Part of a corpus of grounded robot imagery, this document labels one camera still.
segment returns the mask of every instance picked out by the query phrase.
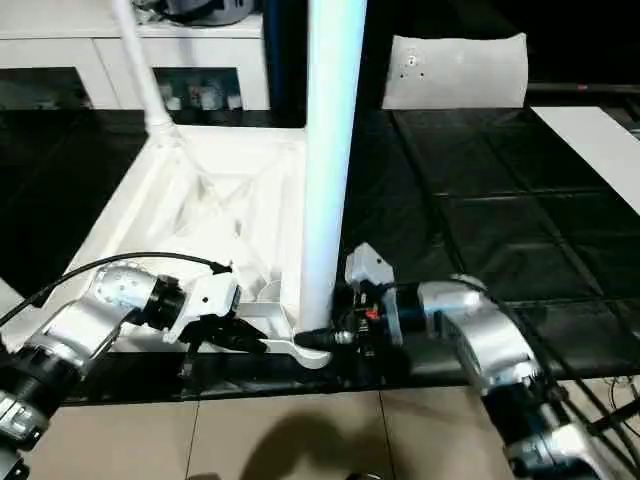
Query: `white stand base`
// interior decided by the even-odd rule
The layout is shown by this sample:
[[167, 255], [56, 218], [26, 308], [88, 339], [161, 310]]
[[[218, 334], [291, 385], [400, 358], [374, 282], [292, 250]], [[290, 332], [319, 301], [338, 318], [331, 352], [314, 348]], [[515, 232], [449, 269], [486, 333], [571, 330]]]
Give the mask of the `white stand base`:
[[[243, 292], [238, 316], [269, 337], [268, 352], [292, 355], [307, 368], [323, 367], [329, 354], [292, 341], [295, 331], [305, 330], [300, 312], [304, 131], [179, 126], [178, 132], [145, 144], [70, 268], [144, 250], [231, 262]], [[201, 265], [170, 259], [139, 263], [183, 284], [207, 273]], [[56, 289], [39, 318], [77, 298], [90, 281], [86, 275]], [[13, 323], [6, 329], [13, 330]], [[19, 333], [16, 340], [30, 334]], [[114, 349], [184, 350], [161, 338], [148, 327], [126, 326]]]

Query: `white pole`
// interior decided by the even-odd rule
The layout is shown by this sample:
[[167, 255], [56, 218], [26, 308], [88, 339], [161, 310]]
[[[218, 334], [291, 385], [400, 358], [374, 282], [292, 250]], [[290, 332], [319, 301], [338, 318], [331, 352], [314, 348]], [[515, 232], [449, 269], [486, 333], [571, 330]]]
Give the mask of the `white pole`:
[[137, 34], [137, 22], [131, 0], [113, 0], [113, 13], [120, 26], [120, 35], [129, 57], [129, 69], [142, 100], [145, 124], [149, 135], [171, 130], [173, 121], [164, 108], [158, 82], [147, 64], [142, 43]]
[[367, 0], [311, 0], [298, 331], [328, 325]]

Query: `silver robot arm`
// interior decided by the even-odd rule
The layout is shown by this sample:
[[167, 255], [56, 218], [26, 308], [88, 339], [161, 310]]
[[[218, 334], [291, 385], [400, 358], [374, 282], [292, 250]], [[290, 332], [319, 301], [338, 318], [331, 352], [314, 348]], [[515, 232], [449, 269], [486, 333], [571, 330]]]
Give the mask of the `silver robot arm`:
[[408, 287], [419, 321], [401, 318], [393, 268], [368, 244], [347, 258], [345, 280], [354, 291], [350, 314], [334, 329], [303, 332], [301, 346], [338, 351], [355, 348], [365, 358], [403, 344], [408, 331], [453, 347], [471, 385], [505, 444], [516, 477], [616, 478], [584, 427], [572, 421], [554, 394], [526, 338], [513, 319], [467, 276]]
[[548, 395], [549, 379], [529, 343], [483, 290], [476, 279], [456, 277], [420, 284], [418, 299], [427, 331], [454, 348], [482, 397], [514, 474], [616, 478], [584, 427]]
[[31, 450], [40, 440], [123, 323], [146, 323], [173, 343], [200, 319], [231, 321], [238, 293], [231, 273], [204, 275], [183, 290], [176, 279], [132, 263], [98, 270], [82, 297], [63, 306], [0, 365], [0, 479], [27, 478], [18, 451]]

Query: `wire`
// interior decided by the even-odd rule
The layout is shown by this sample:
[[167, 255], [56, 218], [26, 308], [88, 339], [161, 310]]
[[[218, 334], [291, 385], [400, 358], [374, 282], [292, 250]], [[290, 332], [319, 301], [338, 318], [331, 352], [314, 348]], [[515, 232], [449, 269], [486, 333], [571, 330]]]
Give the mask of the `wire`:
[[[564, 404], [567, 406], [571, 412], [580, 420], [583, 425], [588, 425], [590, 423], [587, 416], [580, 410], [575, 403], [569, 398], [564, 400]], [[633, 462], [629, 459], [627, 455], [625, 455], [607, 436], [603, 431], [596, 432], [595, 435], [602, 444], [609, 449], [611, 453], [620, 461], [620, 463], [634, 476], [637, 478], [634, 471], [636, 467], [633, 465]]]
[[54, 288], [58, 287], [59, 285], [62, 285], [63, 283], [67, 282], [68, 280], [71, 280], [72, 278], [87, 272], [89, 270], [92, 270], [96, 267], [100, 267], [102, 265], [106, 265], [109, 263], [113, 263], [113, 262], [117, 262], [120, 260], [129, 260], [132, 258], [173, 258], [176, 260], [184, 260], [187, 262], [193, 262], [193, 263], [200, 263], [202, 265], [206, 265], [207, 267], [209, 267], [214, 275], [218, 274], [218, 273], [224, 273], [224, 272], [230, 272], [231, 271], [231, 267], [230, 266], [224, 266], [224, 265], [220, 265], [217, 262], [212, 262], [211, 260], [207, 260], [205, 258], [200, 258], [200, 257], [194, 257], [192, 255], [184, 255], [182, 253], [173, 253], [173, 252], [131, 252], [131, 253], [120, 253], [118, 255], [112, 255], [110, 257], [105, 257], [105, 258], [101, 258], [100, 260], [96, 260], [94, 262], [90, 262], [87, 263], [86, 265], [83, 265], [81, 267], [75, 268], [67, 273], [65, 273], [64, 275], [62, 275], [61, 277], [59, 277], [57, 280], [54, 280], [53, 282], [47, 284], [46, 286], [42, 287], [39, 291], [37, 291], [36, 293], [34, 293], [33, 295], [31, 295], [30, 297], [24, 299], [22, 302], [20, 302], [20, 304], [16, 305], [15, 307], [13, 307], [11, 310], [9, 310], [7, 313], [5, 313], [2, 318], [0, 318], [0, 327], [3, 326], [4, 324], [6, 324], [7, 322], [9, 322], [13, 317], [15, 317], [16, 315], [18, 315], [21, 311], [23, 311], [25, 308], [27, 308], [29, 305], [32, 305], [36, 300], [38, 300], [40, 297], [47, 295], [49, 292], [51, 292], [51, 290], [53, 290]]
[[[619, 379], [620, 377], [616, 377], [613, 379], [613, 382], [609, 384], [609, 404], [611, 405], [611, 408], [613, 408], [614, 410], [618, 409], [618, 406], [616, 405], [616, 397], [614, 392]], [[629, 386], [633, 393], [634, 400], [638, 400], [639, 395], [638, 395], [638, 390], [635, 388], [635, 385], [633, 383], [630, 383]], [[638, 431], [635, 428], [629, 425], [629, 422], [627, 420], [624, 420], [622, 423], [625, 427], [629, 429], [631, 433], [633, 433], [636, 437], [640, 438], [640, 433], [638, 433]]]
[[[582, 392], [586, 395], [586, 397], [598, 409], [601, 415], [608, 416], [611, 413], [600, 401], [600, 399], [593, 393], [593, 391], [587, 386], [587, 384], [580, 378], [577, 372], [566, 362], [566, 360], [562, 357], [562, 355], [558, 353], [558, 351], [556, 351], [556, 349], [553, 346], [551, 346], [551, 344], [546, 339], [542, 337], [540, 332], [538, 332], [538, 329], [531, 322], [529, 322], [528, 319], [512, 314], [511, 309], [501, 300], [491, 296], [486, 288], [483, 288], [479, 285], [476, 285], [475, 283], [463, 280], [461, 278], [450, 278], [448, 280], [452, 282], [460, 283], [476, 292], [480, 292], [483, 295], [486, 295], [487, 298], [489, 298], [489, 300], [494, 302], [505, 315], [507, 315], [509, 318], [513, 320], [513, 322], [516, 324], [516, 326], [522, 332], [522, 334], [525, 337], [528, 337], [529, 341], [531, 340], [531, 338], [533, 338], [535, 340], [535, 343], [545, 350], [547, 356], [550, 357], [555, 362], [557, 362], [558, 365], [560, 365], [560, 367], [565, 371], [569, 379], [572, 380], [576, 385], [578, 385], [578, 387], [582, 390]], [[543, 359], [544, 357], [538, 358], [538, 361], [540, 362], [542, 369], [545, 371], [545, 374], [555, 382], [553, 372], [550, 366], [546, 361], [543, 361]], [[586, 425], [588, 426], [590, 424], [591, 422], [589, 422], [587, 419]], [[611, 425], [611, 428], [615, 431], [620, 441], [624, 444], [625, 449], [627, 450], [627, 452], [631, 456], [631, 459], [633, 460], [634, 468], [629, 469], [629, 472], [634, 476], [634, 478], [640, 479], [640, 454], [638, 454], [638, 450], [633, 445], [633, 442], [627, 435], [627, 432], [625, 432], [625, 430], [619, 424], [613, 423]], [[612, 452], [614, 452], [611, 449], [610, 445], [607, 445], [607, 447]]]

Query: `black mat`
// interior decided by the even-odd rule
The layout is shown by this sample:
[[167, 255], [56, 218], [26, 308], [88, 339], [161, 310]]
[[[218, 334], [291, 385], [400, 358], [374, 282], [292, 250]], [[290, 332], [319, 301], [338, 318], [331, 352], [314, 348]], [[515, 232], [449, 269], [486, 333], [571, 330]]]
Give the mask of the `black mat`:
[[[24, 293], [59, 275], [145, 138], [138, 114], [40, 115], [0, 115], [1, 168], [39, 162], [23, 172], [17, 193], [3, 194], [10, 199], [0, 210], [11, 226], [3, 232], [0, 276]], [[247, 112], [189, 120], [299, 123]], [[536, 322], [583, 376], [638, 371], [630, 333], [640, 332], [638, 240], [640, 217], [529, 110], [373, 112], [356, 120], [340, 271], [346, 254], [367, 241], [395, 266], [399, 282], [475, 275]], [[340, 303], [341, 278], [338, 287]], [[441, 345], [411, 337], [404, 353], [389, 358], [398, 375], [385, 385], [352, 359], [308, 371], [286, 356], [203, 355], [199, 376], [185, 383], [177, 378], [180, 355], [110, 354], [73, 401], [465, 382]]]

